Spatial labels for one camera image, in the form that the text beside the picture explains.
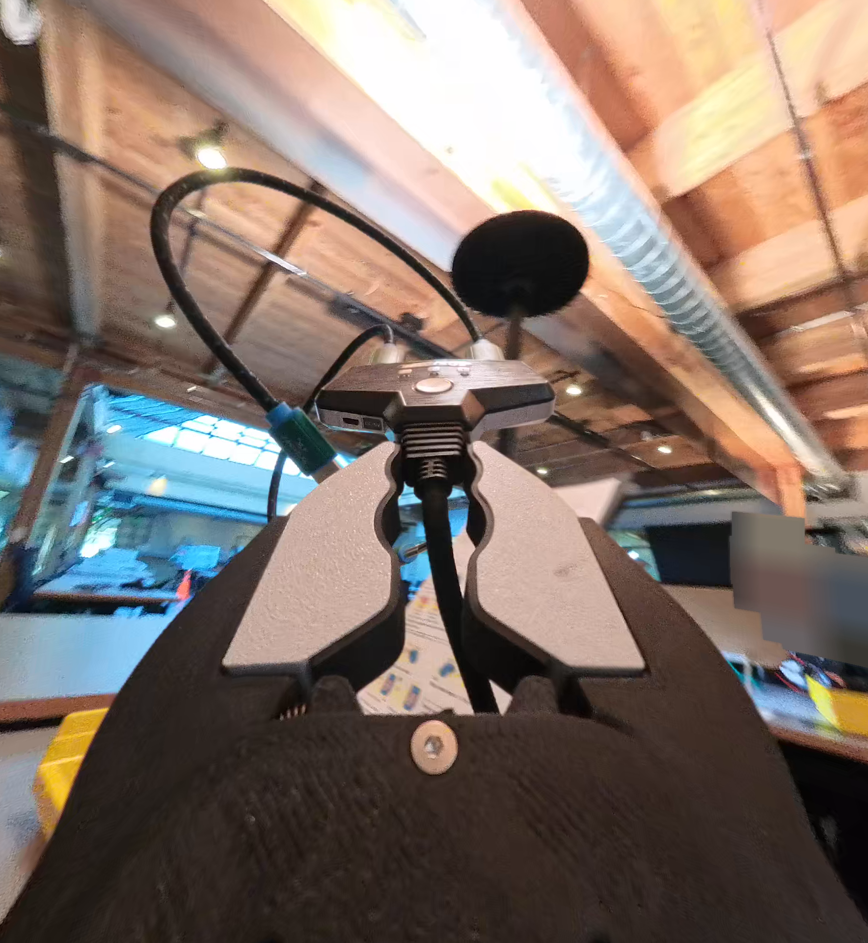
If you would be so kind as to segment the printed instruction sheet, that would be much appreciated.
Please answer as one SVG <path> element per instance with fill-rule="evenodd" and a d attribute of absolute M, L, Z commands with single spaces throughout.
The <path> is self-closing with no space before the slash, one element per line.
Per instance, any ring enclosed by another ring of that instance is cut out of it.
<path fill-rule="evenodd" d="M 440 617 L 440 608 L 423 552 L 406 565 L 411 582 L 406 605 L 405 642 L 392 666 L 357 694 L 366 714 L 471 715 L 473 708 Z"/>

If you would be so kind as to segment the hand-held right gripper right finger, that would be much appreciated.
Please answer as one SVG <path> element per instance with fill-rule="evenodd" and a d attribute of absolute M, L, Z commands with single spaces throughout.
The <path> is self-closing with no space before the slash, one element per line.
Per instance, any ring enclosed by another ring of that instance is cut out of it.
<path fill-rule="evenodd" d="M 474 667 L 510 700 L 529 678 L 566 699 L 585 681 L 645 680 L 646 657 L 581 518 L 491 446 L 475 442 L 468 455 L 463 644 Z"/>

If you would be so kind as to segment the yellow plastic bin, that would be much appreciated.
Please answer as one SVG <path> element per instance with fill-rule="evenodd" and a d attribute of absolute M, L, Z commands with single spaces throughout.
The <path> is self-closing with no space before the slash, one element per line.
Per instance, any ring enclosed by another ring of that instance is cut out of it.
<path fill-rule="evenodd" d="M 54 833 L 87 751 L 108 707 L 78 711 L 60 723 L 32 781 L 32 795 L 45 840 Z"/>
<path fill-rule="evenodd" d="M 814 676 L 807 677 L 806 688 L 829 725 L 845 735 L 868 738 L 868 693 L 826 686 Z"/>

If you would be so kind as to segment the black foam microphone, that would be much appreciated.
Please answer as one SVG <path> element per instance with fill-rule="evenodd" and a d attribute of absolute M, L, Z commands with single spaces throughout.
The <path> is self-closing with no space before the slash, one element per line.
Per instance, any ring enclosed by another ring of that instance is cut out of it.
<path fill-rule="evenodd" d="M 566 307 L 592 270 L 582 233 L 565 218 L 540 210 L 494 216 L 471 230 L 452 260 L 457 297 L 508 326 L 504 356 L 521 356 L 522 322 Z"/>

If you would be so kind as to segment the grey table wooden edge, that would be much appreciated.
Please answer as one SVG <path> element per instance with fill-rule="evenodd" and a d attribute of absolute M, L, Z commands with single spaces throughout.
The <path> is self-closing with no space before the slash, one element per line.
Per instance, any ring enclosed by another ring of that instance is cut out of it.
<path fill-rule="evenodd" d="M 845 735 L 817 713 L 807 693 L 804 666 L 780 645 L 763 638 L 758 614 L 735 608 L 730 589 L 671 584 L 663 587 L 723 657 L 740 669 L 740 678 L 759 715 L 778 740 L 868 765 L 868 738 Z M 849 689 L 836 687 L 833 682 L 839 677 L 831 672 L 817 670 L 813 676 L 826 686 Z"/>
<path fill-rule="evenodd" d="M 0 614 L 0 725 L 108 705 L 172 619 Z"/>

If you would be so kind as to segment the black monitor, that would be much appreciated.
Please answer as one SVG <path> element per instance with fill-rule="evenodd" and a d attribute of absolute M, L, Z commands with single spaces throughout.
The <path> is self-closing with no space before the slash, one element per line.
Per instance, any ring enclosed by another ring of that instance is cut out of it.
<path fill-rule="evenodd" d="M 731 524 L 651 526 L 644 531 L 663 583 L 731 588 Z"/>

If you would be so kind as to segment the black braided cable green plug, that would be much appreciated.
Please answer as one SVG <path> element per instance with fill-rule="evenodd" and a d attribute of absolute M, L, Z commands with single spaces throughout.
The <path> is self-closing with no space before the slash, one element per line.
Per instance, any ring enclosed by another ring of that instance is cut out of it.
<path fill-rule="evenodd" d="M 149 236 L 157 266 L 181 314 L 191 324 L 194 332 L 216 360 L 263 409 L 270 432 L 280 447 L 281 454 L 291 458 L 302 473 L 316 480 L 322 480 L 326 475 L 333 474 L 336 469 L 334 449 L 310 419 L 309 407 L 289 407 L 285 402 L 280 402 L 236 355 L 228 341 L 214 328 L 192 297 L 170 248 L 171 218 L 190 194 L 211 186 L 236 183 L 255 185 L 290 195 L 358 230 L 421 277 L 460 317 L 461 323 L 472 339 L 469 351 L 474 360 L 501 360 L 503 358 L 502 350 L 482 335 L 461 301 L 438 277 L 435 277 L 406 248 L 355 212 L 333 203 L 328 197 L 315 194 L 288 180 L 263 171 L 225 168 L 194 171 L 180 177 L 158 194 L 152 206 Z"/>

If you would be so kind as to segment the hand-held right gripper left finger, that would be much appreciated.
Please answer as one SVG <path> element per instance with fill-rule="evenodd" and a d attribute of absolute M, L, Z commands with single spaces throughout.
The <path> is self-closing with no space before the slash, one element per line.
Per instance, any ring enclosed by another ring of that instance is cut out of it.
<path fill-rule="evenodd" d="M 232 693 L 257 698 L 253 718 L 280 718 L 328 677 L 358 693 L 401 654 L 399 461 L 399 447 L 383 442 L 326 479 L 284 520 L 260 572 L 235 578 L 222 676 Z"/>

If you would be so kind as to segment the silver ceiling duct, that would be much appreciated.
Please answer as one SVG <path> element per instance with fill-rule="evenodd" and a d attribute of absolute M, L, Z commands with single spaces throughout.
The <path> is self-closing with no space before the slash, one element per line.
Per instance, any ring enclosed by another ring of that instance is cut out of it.
<path fill-rule="evenodd" d="M 850 491 L 851 476 L 712 287 L 522 2 L 484 6 L 504 36 L 513 88 L 524 93 L 534 129 L 518 136 L 540 180 L 676 336 L 766 422 L 801 465 L 808 488 L 823 499 Z"/>

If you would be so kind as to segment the black switch hub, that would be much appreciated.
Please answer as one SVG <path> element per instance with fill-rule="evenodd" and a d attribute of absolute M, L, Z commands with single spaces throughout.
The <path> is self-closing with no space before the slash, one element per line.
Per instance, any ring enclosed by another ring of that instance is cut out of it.
<path fill-rule="evenodd" d="M 555 392 L 520 361 L 431 360 L 356 367 L 315 399 L 322 424 L 392 435 L 408 460 L 453 458 L 486 432 L 550 418 Z"/>

